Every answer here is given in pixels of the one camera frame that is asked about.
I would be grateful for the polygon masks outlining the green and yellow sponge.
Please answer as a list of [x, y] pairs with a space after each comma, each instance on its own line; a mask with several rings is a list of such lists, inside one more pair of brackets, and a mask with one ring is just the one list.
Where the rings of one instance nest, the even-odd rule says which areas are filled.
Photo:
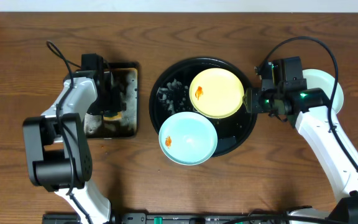
[[105, 113], [103, 115], [103, 119], [105, 121], [115, 121], [115, 120], [120, 120], [122, 118], [122, 113], [119, 112], [114, 112], [114, 113]]

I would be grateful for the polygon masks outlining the yellow plate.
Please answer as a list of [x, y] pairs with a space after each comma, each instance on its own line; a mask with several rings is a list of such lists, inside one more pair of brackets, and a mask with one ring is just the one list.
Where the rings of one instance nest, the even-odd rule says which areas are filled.
[[201, 114], [227, 118], [239, 110], [244, 96], [240, 79], [223, 68], [209, 68], [197, 74], [189, 87], [190, 101]]

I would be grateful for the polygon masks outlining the light blue plate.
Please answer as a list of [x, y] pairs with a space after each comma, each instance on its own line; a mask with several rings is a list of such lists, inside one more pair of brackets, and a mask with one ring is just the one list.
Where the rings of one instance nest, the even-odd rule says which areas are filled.
[[[334, 77], [329, 73], [318, 69], [306, 69], [303, 70], [303, 77], [306, 79], [307, 88], [320, 88], [322, 89], [328, 98], [331, 97], [334, 87]], [[338, 114], [344, 104], [344, 92], [340, 84], [337, 84], [335, 91], [333, 110]]]
[[170, 160], [184, 166], [195, 166], [215, 153], [218, 135], [206, 117], [194, 112], [181, 112], [163, 122], [158, 141]]

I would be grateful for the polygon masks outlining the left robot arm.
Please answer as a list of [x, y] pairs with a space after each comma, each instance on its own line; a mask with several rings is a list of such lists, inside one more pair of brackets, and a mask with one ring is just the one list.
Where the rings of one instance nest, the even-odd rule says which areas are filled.
[[112, 84], [106, 70], [71, 73], [53, 105], [22, 125], [30, 181], [66, 200], [79, 223], [119, 223], [112, 203], [91, 178], [93, 162], [83, 127], [88, 109], [105, 101], [103, 94]]

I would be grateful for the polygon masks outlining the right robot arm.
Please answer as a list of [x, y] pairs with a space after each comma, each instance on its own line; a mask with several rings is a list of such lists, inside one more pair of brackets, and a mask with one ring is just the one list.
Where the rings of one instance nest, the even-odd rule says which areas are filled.
[[337, 119], [333, 84], [248, 88], [248, 113], [285, 116], [313, 150], [331, 184], [337, 205], [328, 220], [358, 223], [358, 152]]

